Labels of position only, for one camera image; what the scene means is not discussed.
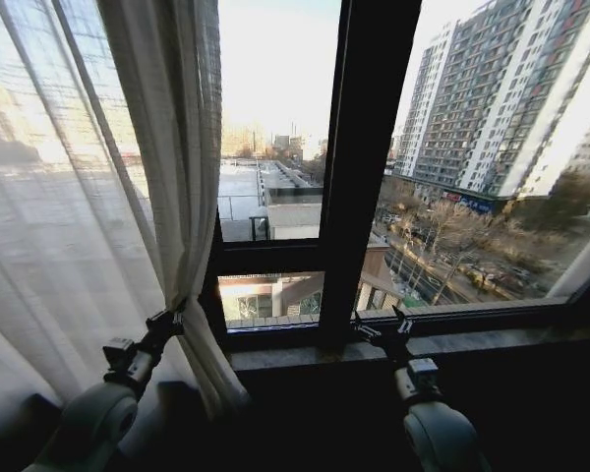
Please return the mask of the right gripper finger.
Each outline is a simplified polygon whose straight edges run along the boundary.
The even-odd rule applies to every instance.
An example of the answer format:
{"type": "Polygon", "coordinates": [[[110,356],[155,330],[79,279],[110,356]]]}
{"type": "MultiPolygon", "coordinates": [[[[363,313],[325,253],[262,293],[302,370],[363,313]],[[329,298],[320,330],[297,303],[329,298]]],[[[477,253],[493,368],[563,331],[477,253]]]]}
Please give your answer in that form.
{"type": "Polygon", "coordinates": [[[398,319],[398,334],[409,334],[413,325],[413,321],[398,307],[392,306],[393,312],[398,319]]]}
{"type": "Polygon", "coordinates": [[[368,324],[365,324],[357,311],[353,312],[350,325],[352,330],[363,341],[380,341],[382,339],[382,333],[368,324]]]}

